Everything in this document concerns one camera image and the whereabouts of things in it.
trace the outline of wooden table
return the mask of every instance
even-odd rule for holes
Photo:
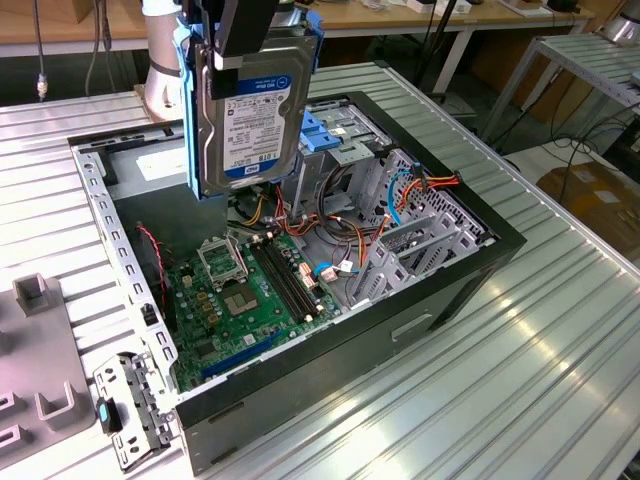
[[[320,26],[325,31],[326,38],[425,33],[431,17],[430,14],[419,14],[400,5],[391,5],[386,11],[374,11],[362,5],[359,0],[350,0],[344,4],[316,1],[311,5],[311,10],[322,18]],[[458,33],[433,91],[446,91],[473,32],[570,26],[570,33],[580,33],[593,16],[592,12],[582,8],[578,14],[553,12],[547,17],[523,17],[497,0],[485,0],[482,5],[471,7],[466,15],[452,15],[445,32]],[[435,31],[439,23],[440,16],[434,15],[431,32]],[[548,82],[549,79],[550,74],[545,72],[543,80]]]
[[[139,0],[107,0],[113,38],[112,50],[147,48],[147,29]],[[40,19],[45,55],[86,53],[93,50],[93,11],[79,24]],[[37,55],[33,18],[0,12],[0,57]]]
[[[113,50],[147,48],[147,32],[140,1],[107,1]],[[359,0],[350,0],[345,4],[316,1],[311,9],[322,18],[320,25],[326,38],[425,33],[429,27],[430,15],[419,14],[399,5],[392,5],[388,11],[376,12],[363,6]],[[446,91],[475,31],[571,26],[571,33],[580,33],[592,17],[591,12],[582,9],[575,15],[554,13],[551,17],[526,18],[499,4],[497,0],[485,0],[484,4],[472,7],[469,14],[453,15],[449,20],[445,31],[458,33],[434,91]],[[439,22],[440,17],[435,15],[431,31],[435,31]],[[40,30],[45,55],[85,53],[93,49],[93,12],[78,25],[42,19]],[[0,57],[36,54],[33,19],[0,12]]]

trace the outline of hard drive label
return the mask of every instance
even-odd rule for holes
[[[277,75],[238,82],[239,95],[225,99],[224,171],[234,178],[263,172],[280,158],[285,119],[280,106],[291,77]]]

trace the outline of cardboard box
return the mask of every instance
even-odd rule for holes
[[[556,168],[538,187],[558,200],[566,168]],[[571,167],[562,205],[630,261],[640,258],[640,196],[598,162]]]
[[[33,2],[0,0],[0,10],[31,17],[33,16]],[[77,24],[91,10],[93,10],[93,0],[38,0],[38,15],[40,19]]]

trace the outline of aluminum profile table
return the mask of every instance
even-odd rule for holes
[[[323,69],[311,94],[356,89],[527,244],[448,325],[202,478],[616,478],[640,448],[639,272],[392,70]],[[60,279],[89,377],[140,347],[65,138],[148,120],[133,94],[5,108],[0,119],[0,281]],[[134,477],[189,472],[174,444]],[[97,424],[0,474],[96,475],[120,476]]]
[[[493,133],[504,109],[537,55],[551,60],[523,105],[526,109],[543,92],[559,68],[564,68],[625,107],[640,102],[640,88],[631,74],[640,71],[640,46],[620,47],[597,33],[534,38],[498,97],[481,137]]]

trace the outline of blue latch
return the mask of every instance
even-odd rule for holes
[[[328,150],[340,145],[340,139],[331,135],[321,121],[305,110],[300,128],[300,141],[311,152]]]

